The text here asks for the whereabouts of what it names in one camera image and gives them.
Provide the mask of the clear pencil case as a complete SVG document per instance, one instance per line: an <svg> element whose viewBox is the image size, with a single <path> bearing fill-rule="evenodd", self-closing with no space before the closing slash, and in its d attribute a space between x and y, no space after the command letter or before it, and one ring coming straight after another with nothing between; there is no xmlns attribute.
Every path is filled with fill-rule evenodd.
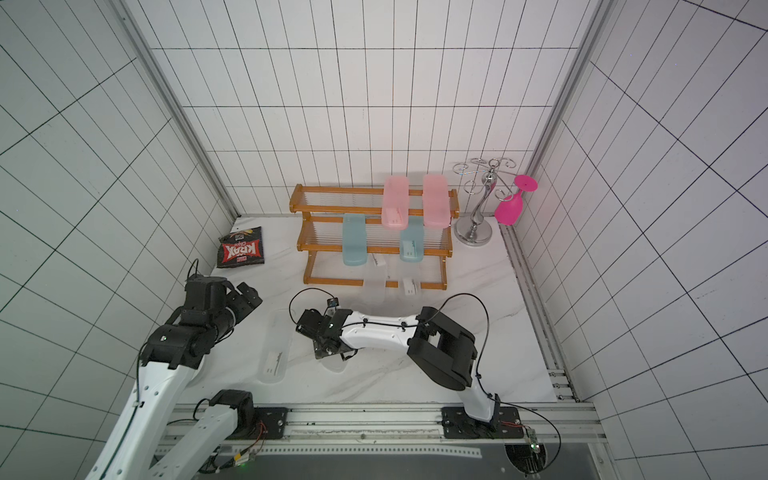
<svg viewBox="0 0 768 480"><path fill-rule="evenodd" d="M277 384L285 378L294 333L290 310L273 311L260 349L256 373L259 382Z"/></svg>
<svg viewBox="0 0 768 480"><path fill-rule="evenodd" d="M399 288L404 298L415 300L422 293L422 271L420 263L403 262L399 266Z"/></svg>
<svg viewBox="0 0 768 480"><path fill-rule="evenodd" d="M369 305L380 305L386 297L388 265L386 256L369 254L364 267L363 300Z"/></svg>
<svg viewBox="0 0 768 480"><path fill-rule="evenodd" d="M335 374L343 373L348 364L345 356L341 354L325 357L320 363L326 370Z"/></svg>

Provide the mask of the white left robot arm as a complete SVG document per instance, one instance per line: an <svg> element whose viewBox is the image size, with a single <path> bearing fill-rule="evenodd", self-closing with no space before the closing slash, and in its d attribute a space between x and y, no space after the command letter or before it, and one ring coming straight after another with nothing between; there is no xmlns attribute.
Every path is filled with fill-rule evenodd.
<svg viewBox="0 0 768 480"><path fill-rule="evenodd" d="M262 436L251 393L216 394L203 417L160 460L154 455L175 406L206 355L262 303L256 289L194 273L185 301L141 348L136 383L87 476L191 479L226 439Z"/></svg>

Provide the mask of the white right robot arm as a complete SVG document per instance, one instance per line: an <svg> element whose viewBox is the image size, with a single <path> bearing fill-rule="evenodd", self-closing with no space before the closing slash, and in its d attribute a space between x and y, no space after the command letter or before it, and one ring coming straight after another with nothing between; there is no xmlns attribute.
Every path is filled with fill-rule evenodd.
<svg viewBox="0 0 768 480"><path fill-rule="evenodd" d="M343 356L364 349L405 355L435 384L454 391L465 413L491 424L498 419L499 403L473 381L479 359L475 336L433 307L405 317L381 317L338 308L322 314L305 310L296 332L313 342L315 358Z"/></svg>

